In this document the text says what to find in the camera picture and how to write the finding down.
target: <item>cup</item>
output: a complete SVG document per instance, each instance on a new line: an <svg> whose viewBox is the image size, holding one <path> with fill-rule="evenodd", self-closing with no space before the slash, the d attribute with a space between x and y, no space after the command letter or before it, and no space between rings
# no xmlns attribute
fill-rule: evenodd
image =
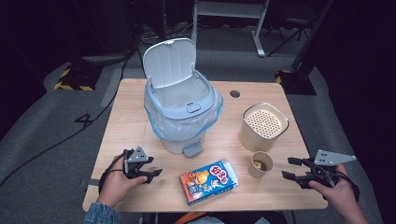
<svg viewBox="0 0 396 224"><path fill-rule="evenodd" d="M263 151L255 152L250 159L248 173L254 178L260 178L274 168L274 161Z"/></svg>
<svg viewBox="0 0 396 224"><path fill-rule="evenodd" d="M268 151L289 127L286 116L267 103L258 103L244 113L239 140L249 151Z"/></svg>

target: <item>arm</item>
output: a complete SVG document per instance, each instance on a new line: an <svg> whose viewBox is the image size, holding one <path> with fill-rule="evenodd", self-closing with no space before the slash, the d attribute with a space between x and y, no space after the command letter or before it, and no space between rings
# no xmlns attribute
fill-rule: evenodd
<svg viewBox="0 0 396 224"><path fill-rule="evenodd" d="M146 176L128 179L122 171L122 163L123 160L118 160L114 164L114 171L107 175L102 191L96 203L91 204L84 223L120 223L120 215L114 206L122 201L133 187L148 180Z"/></svg>
<svg viewBox="0 0 396 224"><path fill-rule="evenodd" d="M347 174L342 164L338 165L336 170L345 175ZM334 188L327 188L316 181L310 181L309 186L326 197L346 224L368 223L356 202L352 187L345 179L340 178Z"/></svg>

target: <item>open lid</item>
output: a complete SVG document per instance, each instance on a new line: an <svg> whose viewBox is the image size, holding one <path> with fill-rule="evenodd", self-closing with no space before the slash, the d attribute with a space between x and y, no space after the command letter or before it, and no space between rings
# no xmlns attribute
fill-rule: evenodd
<svg viewBox="0 0 396 224"><path fill-rule="evenodd" d="M192 76L196 48L192 40L179 38L150 47L143 56L143 67L151 86L167 87Z"/></svg>

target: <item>hand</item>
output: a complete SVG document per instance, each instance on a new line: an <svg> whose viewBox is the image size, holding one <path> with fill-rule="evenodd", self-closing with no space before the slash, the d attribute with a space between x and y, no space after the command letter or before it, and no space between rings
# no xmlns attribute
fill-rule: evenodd
<svg viewBox="0 0 396 224"><path fill-rule="evenodd" d="M119 159L113 166L114 171L109 172L106 177L102 191L96 200L97 203L114 207L119 203L128 192L135 186L143 184L148 180L146 176L139 176L134 179L128 179L122 170L123 159Z"/></svg>
<svg viewBox="0 0 396 224"><path fill-rule="evenodd" d="M337 165L336 171L347 175L343 164ZM351 185L345 179L340 178L334 188L325 187L313 180L309 182L309 186L327 199L345 223L368 223L356 202Z"/></svg>

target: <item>tabletop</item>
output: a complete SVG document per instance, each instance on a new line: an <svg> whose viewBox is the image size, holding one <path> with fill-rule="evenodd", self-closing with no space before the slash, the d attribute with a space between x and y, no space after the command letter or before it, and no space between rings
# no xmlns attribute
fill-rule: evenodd
<svg viewBox="0 0 396 224"><path fill-rule="evenodd" d="M128 212L189 212L189 211L252 211L322 209L327 202L312 189L282 177L281 171L305 175L309 169L288 164L288 157L309 158L290 105L277 83L211 81L221 93L224 107L219 120L206 132L203 151L193 158L169 152L151 129L143 107L145 79L126 78L112 107L103 142L92 172L92 179L100 179L115 156L124 149L141 146L154 161L142 171L163 169L150 184L135 187L116 208ZM234 98L231 91L238 91ZM239 141L244 112L252 105L265 102L279 109L290 121L289 128L267 151L274 160L274 169L262 178L248 174L253 154ZM178 177L212 162L227 159L239 179L239 186L223 194L188 206ZM83 202L87 211L98 196L97 186L88 186Z"/></svg>

